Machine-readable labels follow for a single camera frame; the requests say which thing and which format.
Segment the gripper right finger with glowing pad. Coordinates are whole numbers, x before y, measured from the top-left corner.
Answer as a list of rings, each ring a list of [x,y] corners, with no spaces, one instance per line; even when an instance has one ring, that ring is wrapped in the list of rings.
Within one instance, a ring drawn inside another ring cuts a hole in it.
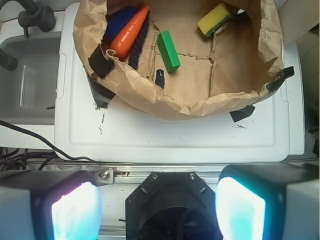
[[[317,240],[320,166],[316,162],[229,164],[215,209],[226,240]]]

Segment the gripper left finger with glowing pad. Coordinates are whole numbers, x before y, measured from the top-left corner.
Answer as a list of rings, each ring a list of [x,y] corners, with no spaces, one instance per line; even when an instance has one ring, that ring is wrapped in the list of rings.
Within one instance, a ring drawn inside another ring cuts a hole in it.
[[[8,170],[0,174],[2,240],[96,240],[102,196],[85,170]]]

